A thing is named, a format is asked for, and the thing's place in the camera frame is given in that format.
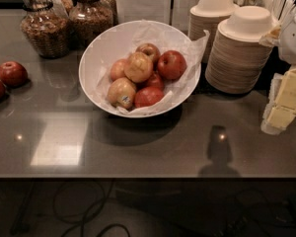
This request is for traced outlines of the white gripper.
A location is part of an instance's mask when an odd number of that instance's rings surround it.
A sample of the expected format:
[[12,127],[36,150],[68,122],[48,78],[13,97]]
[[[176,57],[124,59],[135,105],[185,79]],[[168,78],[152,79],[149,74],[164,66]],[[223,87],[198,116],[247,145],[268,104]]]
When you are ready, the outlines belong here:
[[263,35],[259,44],[278,47],[279,58],[292,66],[283,75],[275,73],[270,84],[260,128],[280,134],[296,118],[296,5],[284,14],[275,27]]

